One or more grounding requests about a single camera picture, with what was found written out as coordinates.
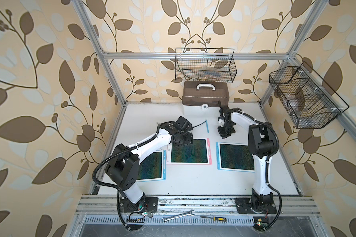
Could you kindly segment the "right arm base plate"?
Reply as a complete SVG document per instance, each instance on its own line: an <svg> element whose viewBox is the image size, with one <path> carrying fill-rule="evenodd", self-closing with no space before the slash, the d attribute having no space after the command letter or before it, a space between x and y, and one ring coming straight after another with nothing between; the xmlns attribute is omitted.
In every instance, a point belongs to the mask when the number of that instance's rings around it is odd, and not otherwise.
<svg viewBox="0 0 356 237"><path fill-rule="evenodd" d="M277 214L274 200L254 200L253 198L239 197L235 200L237 213L239 214Z"/></svg>

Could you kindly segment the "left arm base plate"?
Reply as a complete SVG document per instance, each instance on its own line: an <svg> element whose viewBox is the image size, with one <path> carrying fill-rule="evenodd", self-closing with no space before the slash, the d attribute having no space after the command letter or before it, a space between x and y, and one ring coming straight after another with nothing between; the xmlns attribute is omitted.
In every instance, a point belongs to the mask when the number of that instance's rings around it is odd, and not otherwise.
<svg viewBox="0 0 356 237"><path fill-rule="evenodd" d="M132 203L128 198L120 198L119 204L124 212L156 212L158 197L142 197L138 202Z"/></svg>

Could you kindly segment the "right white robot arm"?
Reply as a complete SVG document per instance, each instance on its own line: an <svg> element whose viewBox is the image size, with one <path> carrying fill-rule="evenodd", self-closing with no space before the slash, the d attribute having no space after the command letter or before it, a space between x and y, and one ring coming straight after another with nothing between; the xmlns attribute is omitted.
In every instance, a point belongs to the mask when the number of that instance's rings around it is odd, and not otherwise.
<svg viewBox="0 0 356 237"><path fill-rule="evenodd" d="M276 191L270 183L270 166L272 157L278 152L279 140L272 125L262 122L239 108L231 109L220 106L218 133L225 139L235 134L235 125L243 127L248 132L247 148L254 160L255 178L250 202L244 205L259 213L274 204Z"/></svg>

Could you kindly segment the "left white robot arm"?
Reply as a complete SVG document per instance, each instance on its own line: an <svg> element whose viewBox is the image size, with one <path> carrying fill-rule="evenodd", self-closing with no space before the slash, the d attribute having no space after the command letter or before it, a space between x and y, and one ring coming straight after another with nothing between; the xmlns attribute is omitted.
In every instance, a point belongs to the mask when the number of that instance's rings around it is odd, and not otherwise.
<svg viewBox="0 0 356 237"><path fill-rule="evenodd" d="M112 181L110 184L116 185L116 189L130 203L140 204L145 194L136 183L139 165L152 153L169 144L178 147L191 145L193 128L192 123L181 116L176 121L159 124L156 133L138 143L118 145L105 168L106 175Z"/></svg>

